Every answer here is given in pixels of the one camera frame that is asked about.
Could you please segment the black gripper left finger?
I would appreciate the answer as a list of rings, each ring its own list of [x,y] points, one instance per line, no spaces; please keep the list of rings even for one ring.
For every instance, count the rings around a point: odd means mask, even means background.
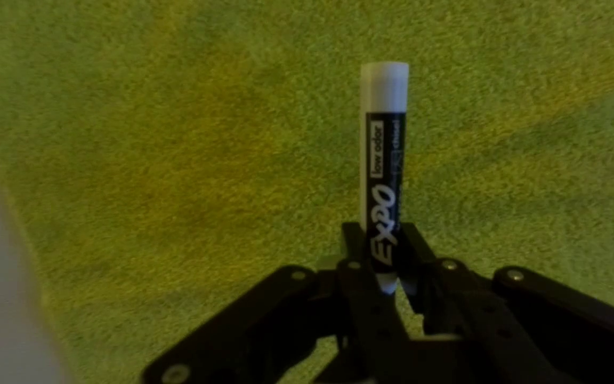
[[[351,298],[361,273],[361,265],[326,271],[288,265],[269,273],[160,352],[141,384],[278,384],[324,338],[337,340],[337,354],[309,384],[366,384],[351,341]]]

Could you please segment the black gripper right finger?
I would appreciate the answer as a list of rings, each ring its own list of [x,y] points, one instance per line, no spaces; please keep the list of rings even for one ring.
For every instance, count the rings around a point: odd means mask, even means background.
[[[486,384],[614,384],[614,306],[525,267],[483,277],[403,227],[400,273],[425,332],[473,348]]]

